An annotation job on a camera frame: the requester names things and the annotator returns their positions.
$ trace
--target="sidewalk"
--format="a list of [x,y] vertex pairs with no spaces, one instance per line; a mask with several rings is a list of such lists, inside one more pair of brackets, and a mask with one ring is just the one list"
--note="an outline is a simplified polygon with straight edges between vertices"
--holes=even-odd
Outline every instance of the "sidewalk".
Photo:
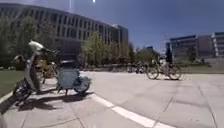
[[[184,75],[181,81],[169,81],[141,74],[86,74],[93,84],[85,97],[73,90],[67,97],[63,91],[33,95],[25,106],[12,106],[4,114],[8,128],[224,127],[222,75]],[[47,90],[53,82],[47,81]]]

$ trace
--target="building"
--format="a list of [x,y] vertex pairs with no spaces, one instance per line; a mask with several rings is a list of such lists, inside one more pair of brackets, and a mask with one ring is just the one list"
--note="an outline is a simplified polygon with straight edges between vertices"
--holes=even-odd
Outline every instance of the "building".
[[224,46],[221,45],[221,42],[222,41],[220,39],[218,39],[217,42],[217,36],[191,35],[185,37],[171,38],[170,41],[166,43],[166,46],[171,48],[173,52],[173,57],[175,59],[183,60],[188,58],[189,52],[191,52],[190,50],[195,50],[197,59],[208,59],[218,57],[217,55],[220,55],[220,53],[217,52],[220,52],[222,47]]
[[198,36],[198,58],[215,57],[214,43],[211,35]]
[[151,50],[151,51],[154,50],[154,49],[153,49],[153,46],[148,46],[148,47],[146,47],[146,49],[147,49],[147,50]]
[[216,57],[224,57],[224,32],[212,34]]
[[198,51],[198,37],[196,35],[191,35],[171,38],[166,45],[171,47],[175,59],[186,59],[188,58],[189,49]]
[[38,23],[50,21],[56,29],[55,41],[57,48],[63,53],[80,52],[81,44],[93,34],[99,32],[106,44],[119,44],[121,55],[128,54],[128,29],[120,25],[108,25],[68,12],[21,4],[0,3],[0,16],[6,16],[12,21],[11,27],[19,27],[24,17],[32,17]]

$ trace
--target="blue sky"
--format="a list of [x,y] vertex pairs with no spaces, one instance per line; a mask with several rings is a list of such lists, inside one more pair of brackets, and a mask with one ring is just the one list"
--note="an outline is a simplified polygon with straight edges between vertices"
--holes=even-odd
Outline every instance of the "blue sky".
[[224,31],[223,0],[0,0],[74,12],[129,29],[135,46],[164,48],[169,37]]

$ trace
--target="curved building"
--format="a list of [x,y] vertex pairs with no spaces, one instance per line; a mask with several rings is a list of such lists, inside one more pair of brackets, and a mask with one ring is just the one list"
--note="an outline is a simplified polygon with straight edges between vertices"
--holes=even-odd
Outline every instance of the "curved building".
[[128,51],[128,29],[120,25],[108,25],[93,19],[65,11],[45,7],[0,3],[0,16],[15,19],[12,27],[19,27],[20,20],[32,17],[37,22],[51,21],[56,29],[57,48],[63,53],[79,52],[80,46],[93,33],[99,32],[105,43],[119,44],[119,52],[126,56]]

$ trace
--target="parked bicycle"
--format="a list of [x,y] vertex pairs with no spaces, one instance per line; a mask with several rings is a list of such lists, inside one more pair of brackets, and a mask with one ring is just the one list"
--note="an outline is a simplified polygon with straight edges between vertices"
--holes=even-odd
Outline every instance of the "parked bicycle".
[[168,64],[168,66],[165,69],[162,67],[161,62],[155,62],[152,63],[153,66],[146,68],[146,75],[149,79],[157,79],[159,77],[159,74],[168,76],[171,80],[178,80],[180,79],[182,75],[181,68],[174,64]]

